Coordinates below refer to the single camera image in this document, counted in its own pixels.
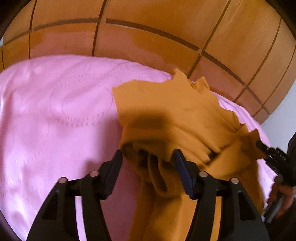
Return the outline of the mustard orange knit garment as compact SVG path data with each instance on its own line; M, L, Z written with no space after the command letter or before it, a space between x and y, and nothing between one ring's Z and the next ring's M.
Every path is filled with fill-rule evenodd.
M171 160L175 149L214 178L238 178L263 211L259 132L222 108L205 78L192 82L175 69L170 80L133 80L112 92L123 128L119 147L141 179L129 240L186 238L196 202L185 194Z

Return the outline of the pink quilted bedspread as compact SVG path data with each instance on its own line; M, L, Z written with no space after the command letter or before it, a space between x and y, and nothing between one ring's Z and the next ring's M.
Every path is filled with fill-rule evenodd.
M112 90L173 76L126 60L76 55L26 60L1 73L1 211L21 240L58 178L82 178L120 149L123 128ZM215 96L268 142L243 107ZM265 205L274 174L262 158L257 163ZM102 204L113 240L129 240L140 186L125 159L112 196Z

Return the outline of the wooden panelled headboard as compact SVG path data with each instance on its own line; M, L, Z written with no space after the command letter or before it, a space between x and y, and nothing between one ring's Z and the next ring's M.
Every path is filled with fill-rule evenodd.
M1 69L57 54L179 68L259 123L295 82L295 35L271 1L1 1Z

